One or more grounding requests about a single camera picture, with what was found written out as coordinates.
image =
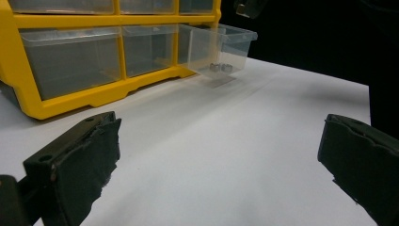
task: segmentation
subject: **black object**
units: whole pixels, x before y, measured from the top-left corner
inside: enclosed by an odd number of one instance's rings
[[[379,226],[399,225],[399,140],[361,121],[330,114],[318,160]]]
[[[80,225],[120,159],[114,112],[77,123],[24,161],[26,177],[0,175],[0,225]]]
[[[238,15],[255,19],[261,14],[267,1],[268,0],[235,0],[234,8]]]
[[[254,20],[222,1],[221,12],[258,33],[248,57],[369,86],[371,125],[399,139],[399,1],[269,0]]]

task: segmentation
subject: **yellow frame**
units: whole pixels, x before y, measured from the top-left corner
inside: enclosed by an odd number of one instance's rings
[[[121,80],[43,101],[40,98],[24,45],[20,28],[78,28],[128,24],[208,24],[216,27],[220,17],[221,0],[214,0],[214,9],[206,15],[179,15],[179,0],[175,14],[120,15],[119,0],[114,0],[112,15],[36,15],[13,13],[8,0],[0,0],[0,80],[14,88],[21,110],[28,116],[44,120],[86,105],[106,105],[123,99],[131,91],[172,77],[186,77],[193,72],[177,65],[177,39],[174,36],[173,66],[137,77],[126,76],[123,40],[119,38]]]

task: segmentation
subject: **small metal part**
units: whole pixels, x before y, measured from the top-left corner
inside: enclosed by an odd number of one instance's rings
[[[234,0],[235,13],[250,19],[257,18],[268,0]]]
[[[231,73],[232,72],[232,65],[231,64],[222,64],[222,72]]]
[[[244,16],[244,17],[249,17],[246,15],[246,5],[244,4],[238,4],[237,10],[235,11],[238,15]]]
[[[209,65],[209,70],[211,70],[214,73],[218,73],[220,71],[220,64],[211,63],[211,65]]]

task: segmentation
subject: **yellow storage cabinet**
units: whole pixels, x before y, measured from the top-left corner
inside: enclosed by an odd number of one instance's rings
[[[0,0],[0,80],[43,120],[172,77],[233,73],[256,33],[218,25],[220,1]]]

